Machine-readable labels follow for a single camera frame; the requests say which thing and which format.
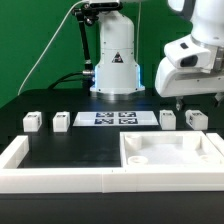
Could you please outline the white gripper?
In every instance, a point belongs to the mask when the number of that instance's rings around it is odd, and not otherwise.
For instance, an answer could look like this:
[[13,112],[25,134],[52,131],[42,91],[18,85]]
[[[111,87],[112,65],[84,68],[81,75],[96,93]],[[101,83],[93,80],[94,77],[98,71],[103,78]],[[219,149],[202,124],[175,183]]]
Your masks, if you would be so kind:
[[217,93],[215,106],[224,100],[224,73],[204,73],[192,68],[177,69],[164,58],[158,67],[155,88],[161,97],[176,97],[176,110],[181,111],[183,97]]

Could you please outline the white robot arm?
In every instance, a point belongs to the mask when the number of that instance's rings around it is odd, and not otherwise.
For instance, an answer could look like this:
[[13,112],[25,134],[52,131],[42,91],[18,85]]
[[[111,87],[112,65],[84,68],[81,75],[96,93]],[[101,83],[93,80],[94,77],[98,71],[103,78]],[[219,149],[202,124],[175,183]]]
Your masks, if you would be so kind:
[[[127,99],[145,87],[134,59],[134,26],[119,13],[124,0],[89,0],[99,12],[100,61],[91,93],[97,97]],[[224,0],[167,0],[178,16],[193,25],[189,35],[165,45],[155,88],[162,97],[174,97],[180,106],[187,95],[213,93],[224,100]]]

